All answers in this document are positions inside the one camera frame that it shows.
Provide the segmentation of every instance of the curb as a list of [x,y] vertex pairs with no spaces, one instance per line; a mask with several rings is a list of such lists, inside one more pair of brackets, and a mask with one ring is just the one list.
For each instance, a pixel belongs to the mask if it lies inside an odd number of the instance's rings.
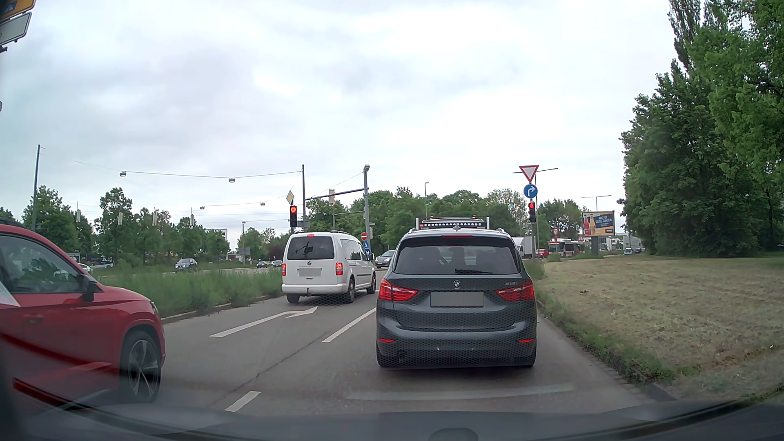
[[[536,303],[541,309],[545,311],[547,310],[547,307],[544,303],[542,303],[541,300],[536,299]],[[586,352],[589,352],[601,362],[614,369],[615,372],[617,372],[628,382],[639,386],[652,399],[655,399],[656,401],[677,401],[677,398],[672,396],[668,391],[659,387],[654,381],[649,381],[647,376],[641,370],[637,369],[635,366],[631,366],[629,363],[624,362],[621,357],[617,356],[612,351],[610,351],[608,354],[599,353],[595,350],[595,348],[586,346],[580,340],[576,339],[574,335],[563,329],[560,323],[553,320],[551,320],[551,322],[564,334],[566,334],[567,337],[571,338],[575,343],[577,343],[580,348],[583,348]]]
[[[248,303],[248,306],[250,306],[251,304],[254,304],[254,303],[258,303],[260,301],[265,301],[265,300],[269,300],[271,298],[276,298],[276,297],[280,297],[280,296],[273,295],[273,294],[267,294],[266,296],[256,297],[256,298],[252,299],[250,301],[250,303]],[[211,315],[211,314],[214,314],[216,312],[226,311],[227,309],[234,309],[234,308],[243,308],[243,307],[242,306],[233,306],[231,303],[219,304],[219,305],[213,307],[212,309],[210,309],[208,312],[190,311],[190,312],[183,312],[182,314],[170,315],[169,317],[162,317],[161,318],[161,324],[165,325],[165,324],[168,324],[168,323],[179,322],[179,321],[185,320],[185,319],[193,319],[194,317],[201,317],[202,315]]]

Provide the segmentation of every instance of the brake light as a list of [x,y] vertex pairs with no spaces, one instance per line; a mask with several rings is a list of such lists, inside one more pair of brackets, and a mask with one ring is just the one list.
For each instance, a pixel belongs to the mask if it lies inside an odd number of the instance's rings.
[[531,301],[535,299],[534,282],[528,279],[521,286],[497,290],[496,293],[506,301]]
[[411,297],[414,297],[418,292],[418,290],[409,290],[407,288],[392,286],[388,280],[381,279],[381,286],[379,287],[379,300],[411,300]]

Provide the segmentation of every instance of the rear window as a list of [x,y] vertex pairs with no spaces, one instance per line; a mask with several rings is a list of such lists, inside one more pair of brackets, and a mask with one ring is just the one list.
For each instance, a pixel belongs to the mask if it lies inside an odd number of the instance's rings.
[[334,259],[335,247],[332,245],[332,237],[292,237],[286,258],[290,261]]
[[398,274],[517,274],[514,242],[492,237],[422,237],[404,240],[397,253]]

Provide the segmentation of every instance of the windshield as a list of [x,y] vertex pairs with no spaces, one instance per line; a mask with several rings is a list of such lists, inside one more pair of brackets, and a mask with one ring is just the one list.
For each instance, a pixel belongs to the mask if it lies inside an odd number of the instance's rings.
[[25,417],[784,404],[784,0],[0,0],[0,181]]

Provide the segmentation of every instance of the truck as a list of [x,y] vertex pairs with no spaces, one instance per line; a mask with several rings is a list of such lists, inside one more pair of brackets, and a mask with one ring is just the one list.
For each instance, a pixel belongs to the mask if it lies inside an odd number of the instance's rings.
[[534,257],[534,238],[532,236],[518,236],[513,237],[512,240],[514,240],[514,245],[524,259],[532,259]]

